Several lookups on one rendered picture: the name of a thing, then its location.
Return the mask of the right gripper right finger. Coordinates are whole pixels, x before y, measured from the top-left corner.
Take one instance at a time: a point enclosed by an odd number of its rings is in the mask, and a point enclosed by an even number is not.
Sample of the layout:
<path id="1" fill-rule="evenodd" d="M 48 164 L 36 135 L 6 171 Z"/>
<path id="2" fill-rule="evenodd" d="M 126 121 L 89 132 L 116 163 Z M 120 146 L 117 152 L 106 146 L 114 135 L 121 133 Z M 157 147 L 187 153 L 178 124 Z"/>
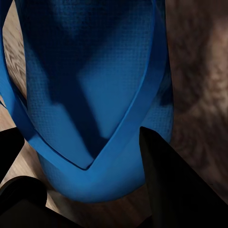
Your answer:
<path id="1" fill-rule="evenodd" d="M 228 204 L 156 131 L 139 145 L 154 228 L 228 228 Z"/>

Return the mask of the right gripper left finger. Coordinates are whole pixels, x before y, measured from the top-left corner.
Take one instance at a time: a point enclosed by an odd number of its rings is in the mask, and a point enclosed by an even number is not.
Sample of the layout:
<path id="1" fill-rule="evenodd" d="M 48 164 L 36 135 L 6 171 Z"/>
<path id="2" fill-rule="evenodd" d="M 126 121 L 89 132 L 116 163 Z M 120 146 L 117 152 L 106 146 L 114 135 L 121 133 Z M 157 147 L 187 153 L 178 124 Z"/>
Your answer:
<path id="1" fill-rule="evenodd" d="M 18 127 L 0 132 L 0 184 L 25 144 Z"/>

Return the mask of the sandal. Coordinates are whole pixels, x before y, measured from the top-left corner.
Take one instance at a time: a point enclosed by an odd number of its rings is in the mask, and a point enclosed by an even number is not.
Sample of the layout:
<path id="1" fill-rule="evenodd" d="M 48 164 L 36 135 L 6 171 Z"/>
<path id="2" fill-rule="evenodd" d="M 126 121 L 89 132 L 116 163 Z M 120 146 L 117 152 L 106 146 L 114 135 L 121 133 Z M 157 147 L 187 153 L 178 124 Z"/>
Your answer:
<path id="1" fill-rule="evenodd" d="M 14 84 L 13 84 L 13 86 L 14 86 Z M 14 86 L 14 88 L 15 88 L 15 91 L 19 97 L 19 100 L 20 100 L 25 112 L 27 113 L 27 115 L 29 115 L 27 101 L 24 99 L 23 95 L 20 93 L 20 91 L 15 86 Z"/>
<path id="2" fill-rule="evenodd" d="M 14 0 L 28 115 L 8 72 L 0 0 L 0 94 L 50 184 L 105 203 L 146 183 L 140 127 L 169 145 L 174 101 L 165 0 Z"/>

